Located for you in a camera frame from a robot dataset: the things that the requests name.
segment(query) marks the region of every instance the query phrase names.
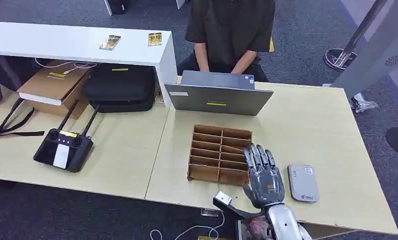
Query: black carrying case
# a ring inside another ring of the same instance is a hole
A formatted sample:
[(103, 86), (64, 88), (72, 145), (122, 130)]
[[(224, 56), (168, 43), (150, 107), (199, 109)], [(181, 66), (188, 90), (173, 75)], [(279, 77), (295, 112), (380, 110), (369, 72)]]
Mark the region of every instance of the black carrying case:
[(83, 93), (100, 113), (141, 112), (152, 108), (157, 76), (152, 66), (99, 64)]

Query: laptop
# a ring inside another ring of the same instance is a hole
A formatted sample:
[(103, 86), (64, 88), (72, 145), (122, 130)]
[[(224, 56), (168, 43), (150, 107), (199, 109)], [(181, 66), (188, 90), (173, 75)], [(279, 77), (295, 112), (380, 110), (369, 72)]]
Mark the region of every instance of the laptop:
[(254, 90), (255, 77), (250, 74), (184, 70), (181, 84)]
[(165, 83), (177, 110), (256, 116), (273, 91)]

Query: light wood table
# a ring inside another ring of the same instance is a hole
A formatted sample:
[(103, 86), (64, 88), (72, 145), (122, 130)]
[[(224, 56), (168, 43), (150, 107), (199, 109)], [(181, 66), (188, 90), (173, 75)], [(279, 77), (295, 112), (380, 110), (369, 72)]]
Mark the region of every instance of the light wood table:
[[(0, 123), (17, 94), (0, 103)], [(144, 199), (162, 136), (168, 109), (155, 104), (150, 111), (98, 113), (88, 134), (94, 142), (85, 166), (70, 173), (35, 162), (32, 157), (43, 136), (0, 137), (0, 179), (57, 188)], [(19, 122), (30, 108), (23, 104), (15, 114)], [(82, 132), (94, 109), (90, 106), (80, 119), (70, 119), (63, 128)], [(59, 126), (63, 117), (36, 111), (18, 132), (47, 131)]]
[[(395, 221), (366, 151), (344, 91), (340, 88), (256, 83), (274, 95), (256, 116), (169, 110), (146, 199), (215, 209), (218, 191), (232, 205), (258, 212), (241, 187), (187, 180), (189, 149), (195, 124), (253, 131), (253, 142), (270, 149), (282, 171), (284, 203), (315, 238), (365, 230), (398, 234)], [(290, 196), (287, 165), (315, 168), (320, 200)]]
[[(314, 238), (359, 230), (398, 234), (344, 91), (258, 82), (256, 88), (274, 91), (256, 117), (178, 111), (163, 104), (147, 112), (99, 113), (89, 131), (94, 148), (79, 173), (34, 162), (43, 137), (0, 137), (0, 179), (210, 209), (221, 190), (235, 207), (257, 212), (241, 187), (187, 180), (194, 124), (247, 129), (253, 142), (272, 151), (286, 187), (284, 202)], [(0, 123), (16, 98), (5, 94)], [(14, 123), (28, 111), (22, 105)], [(87, 107), (64, 129), (82, 131), (92, 113)], [(61, 120), (37, 112), (20, 131), (47, 131)], [(315, 168), (318, 203), (291, 199), (290, 163)]]

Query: white label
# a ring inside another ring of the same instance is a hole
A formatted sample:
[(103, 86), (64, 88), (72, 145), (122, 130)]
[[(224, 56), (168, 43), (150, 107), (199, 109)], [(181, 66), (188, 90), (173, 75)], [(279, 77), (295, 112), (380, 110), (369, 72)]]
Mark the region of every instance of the white label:
[(309, 175), (314, 174), (314, 171), (312, 171), (312, 168), (311, 168), (311, 167), (306, 167), (306, 168), (305, 168), (305, 171), (306, 171), (307, 173), (309, 173)]
[(188, 93), (185, 91), (170, 91), (169, 94), (171, 96), (185, 96), (188, 97)]
[(59, 144), (54, 155), (53, 166), (65, 169), (68, 161), (69, 146)]

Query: robot finger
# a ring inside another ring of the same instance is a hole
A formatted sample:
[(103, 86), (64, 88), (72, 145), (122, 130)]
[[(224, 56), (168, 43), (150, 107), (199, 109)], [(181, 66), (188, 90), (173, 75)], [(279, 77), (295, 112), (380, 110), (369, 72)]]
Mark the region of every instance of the robot finger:
[(262, 164), (263, 164), (264, 168), (266, 169), (269, 165), (268, 156), (266, 155), (262, 146), (260, 146), (258, 144), (258, 145), (256, 145), (256, 148), (258, 149), (259, 155), (261, 156)]
[(262, 166), (262, 159), (261, 159), (261, 155), (259, 154), (258, 149), (256, 148), (256, 146), (252, 143), (250, 144), (250, 150), (252, 151), (252, 156), (253, 156), (253, 160), (255, 161), (255, 166), (256, 169), (259, 170), (259, 166)]
[(245, 159), (246, 159), (247, 167), (248, 167), (249, 169), (253, 169), (254, 166), (253, 166), (252, 159), (250, 158), (250, 152), (249, 152), (249, 150), (248, 150), (247, 148), (243, 148), (243, 153), (244, 153), (244, 157), (245, 157)]
[(275, 160), (274, 157), (272, 156), (272, 153), (268, 149), (265, 150), (265, 153), (268, 157), (269, 165), (271, 167), (275, 167)]

